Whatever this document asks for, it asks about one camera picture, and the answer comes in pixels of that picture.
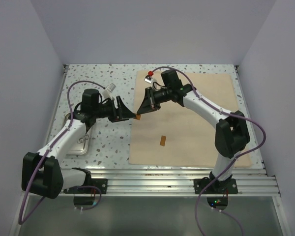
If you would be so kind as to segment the brown bandage vertical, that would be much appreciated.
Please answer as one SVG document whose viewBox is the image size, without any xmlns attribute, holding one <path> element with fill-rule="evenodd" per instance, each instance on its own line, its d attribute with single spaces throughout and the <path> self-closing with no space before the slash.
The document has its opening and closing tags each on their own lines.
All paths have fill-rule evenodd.
<svg viewBox="0 0 295 236">
<path fill-rule="evenodd" d="M 161 136 L 160 145 L 163 147 L 165 146 L 166 138 L 167 138 L 166 136 L 163 136 L 163 135 Z"/>
</svg>

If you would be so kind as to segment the beige cloth mat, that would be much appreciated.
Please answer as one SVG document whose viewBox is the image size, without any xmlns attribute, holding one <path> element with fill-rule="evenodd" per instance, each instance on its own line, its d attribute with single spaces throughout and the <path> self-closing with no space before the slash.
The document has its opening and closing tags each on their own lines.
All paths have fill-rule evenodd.
<svg viewBox="0 0 295 236">
<path fill-rule="evenodd" d="M 230 74 L 187 73 L 196 89 L 217 106 L 239 110 Z M 165 146 L 160 145 L 166 136 Z M 129 163 L 145 166 L 214 167 L 215 129 L 195 112 L 172 101 L 131 125 Z"/>
</svg>

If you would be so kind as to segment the steel instrument tray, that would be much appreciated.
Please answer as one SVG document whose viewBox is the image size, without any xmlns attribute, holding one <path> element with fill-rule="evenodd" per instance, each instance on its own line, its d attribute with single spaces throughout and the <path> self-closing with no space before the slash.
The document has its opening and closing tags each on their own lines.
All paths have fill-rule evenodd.
<svg viewBox="0 0 295 236">
<path fill-rule="evenodd" d="M 71 119 L 70 113 L 64 118 L 63 128 L 68 130 L 63 135 L 61 143 L 64 144 L 67 155 L 83 155 L 88 150 L 90 130 L 86 132 L 85 129 L 79 129 L 77 132 L 79 122 Z"/>
</svg>

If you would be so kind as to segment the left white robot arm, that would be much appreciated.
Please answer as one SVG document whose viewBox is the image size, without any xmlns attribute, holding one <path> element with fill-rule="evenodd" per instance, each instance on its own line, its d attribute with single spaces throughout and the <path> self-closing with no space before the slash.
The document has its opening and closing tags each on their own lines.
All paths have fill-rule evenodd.
<svg viewBox="0 0 295 236">
<path fill-rule="evenodd" d="M 21 187 L 26 193 L 54 199 L 62 190 L 86 188 L 92 185 L 90 171 L 82 168 L 63 170 L 60 163 L 71 147 L 95 125 L 99 118 L 110 122 L 135 118 L 120 96 L 100 102 L 99 91 L 86 89 L 80 109 L 74 110 L 62 130 L 36 153 L 28 152 L 23 158 Z"/>
</svg>

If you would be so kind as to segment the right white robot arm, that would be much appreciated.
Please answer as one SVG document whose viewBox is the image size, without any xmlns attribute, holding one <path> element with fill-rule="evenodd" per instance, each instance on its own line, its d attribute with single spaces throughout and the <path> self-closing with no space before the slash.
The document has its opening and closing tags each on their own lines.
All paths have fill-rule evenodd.
<svg viewBox="0 0 295 236">
<path fill-rule="evenodd" d="M 137 114 L 155 112 L 161 108 L 162 103 L 172 101 L 204 118 L 215 129 L 214 145 L 218 157 L 209 177 L 201 180 L 205 183 L 203 190 L 217 192 L 226 189 L 233 180 L 232 170 L 236 159 L 250 142 L 246 117 L 241 111 L 232 113 L 218 108 L 198 92 L 192 82 L 183 85 L 178 77 L 179 71 L 168 67 L 164 69 L 160 74 L 162 85 L 153 78 L 153 71 L 146 74 L 145 82 L 150 86 L 145 89 Z"/>
</svg>

